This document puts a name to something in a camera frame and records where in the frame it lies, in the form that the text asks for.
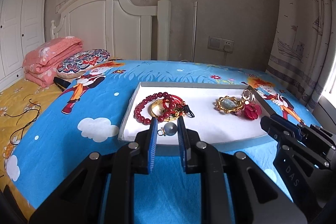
blue gemstone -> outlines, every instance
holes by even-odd
[[[224,99],[224,100],[221,101],[220,104],[221,104],[222,107],[224,107],[225,109],[228,109],[228,110],[233,109],[234,107],[238,106],[237,102],[232,101],[230,99]]]

grey pearl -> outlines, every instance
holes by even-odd
[[[177,132],[177,125],[174,124],[173,122],[168,122],[163,127],[163,130],[164,130],[164,132],[165,132],[166,135],[173,136]]]

electrical outlet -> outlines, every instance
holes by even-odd
[[[233,40],[224,39],[220,37],[209,37],[208,49],[221,51],[221,52],[233,52]]]
[[[224,51],[228,53],[233,53],[233,45],[235,42],[233,40],[224,38],[222,38],[222,42],[224,43]]]

blue gripper pad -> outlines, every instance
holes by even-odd
[[[151,126],[151,140],[148,149],[148,173],[153,170],[154,167],[154,158],[155,158],[155,150],[156,150],[156,140],[158,137],[158,121],[157,119],[152,119]]]
[[[177,120],[177,137],[178,137],[178,147],[180,150],[181,165],[183,171],[186,172],[186,149],[184,145],[183,130],[180,119]]]
[[[299,129],[298,126],[296,126],[295,124],[293,124],[289,120],[286,120],[286,119],[284,119],[283,117],[281,117],[280,115],[277,115],[277,114],[272,114],[270,116],[270,118],[272,120],[280,123],[282,126],[284,126],[285,128],[289,129],[290,131],[293,131],[294,132],[294,137],[298,141],[302,140],[302,135],[301,135],[301,132],[300,132],[300,129]]]

white tray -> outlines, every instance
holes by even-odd
[[[235,96],[241,98],[242,91],[249,88],[262,108],[262,114],[256,120],[249,120],[244,115],[224,114],[216,110],[215,103],[219,97]],[[181,97],[194,113],[195,118],[185,116],[186,128],[198,132],[202,141],[213,144],[221,151],[242,149],[245,147],[271,141],[260,127],[261,117],[271,115],[274,110],[248,85],[218,85],[197,83],[140,82],[136,88],[127,112],[120,126],[118,139],[132,142],[138,132],[147,130],[134,119],[133,111],[144,98],[158,92],[168,92]],[[151,118],[149,110],[154,101],[145,105],[141,114]],[[159,123],[159,129],[166,122]],[[157,137],[157,155],[178,155],[177,134],[174,136]]]

